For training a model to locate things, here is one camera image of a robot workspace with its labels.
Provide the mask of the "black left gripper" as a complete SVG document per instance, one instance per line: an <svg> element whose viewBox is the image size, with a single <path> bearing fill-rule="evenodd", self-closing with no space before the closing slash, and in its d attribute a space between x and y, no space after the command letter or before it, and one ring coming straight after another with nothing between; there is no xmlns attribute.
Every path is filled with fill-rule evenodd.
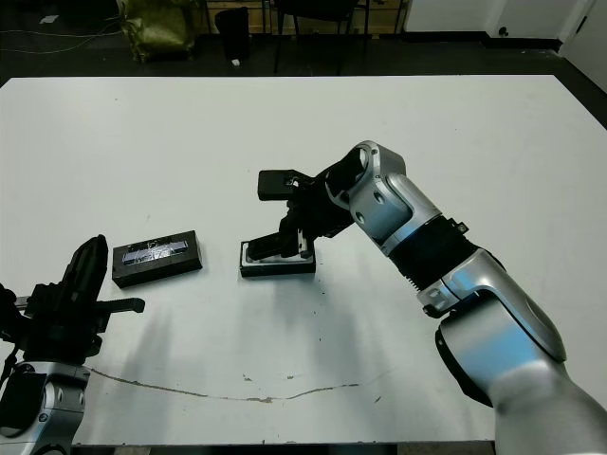
<svg viewBox="0 0 607 455"><path fill-rule="evenodd" d="M64 284L38 284L27 298L26 361L83 364L101 349L101 334L115 313L142 313L141 298L98 300L107 271L107 242L99 234L73 253Z"/></svg>

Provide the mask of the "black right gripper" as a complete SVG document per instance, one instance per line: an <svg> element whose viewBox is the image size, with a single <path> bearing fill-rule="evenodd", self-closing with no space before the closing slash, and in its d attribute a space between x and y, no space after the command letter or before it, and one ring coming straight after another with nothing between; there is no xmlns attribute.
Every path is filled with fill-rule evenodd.
<svg viewBox="0 0 607 455"><path fill-rule="evenodd" d="M313 242L307 238L332 238L353 223L347 209L329 197L322 174L315 177L291 171L298 186L286 201L287 214L279 225L281 256L298 254L303 260L313 256Z"/></svg>

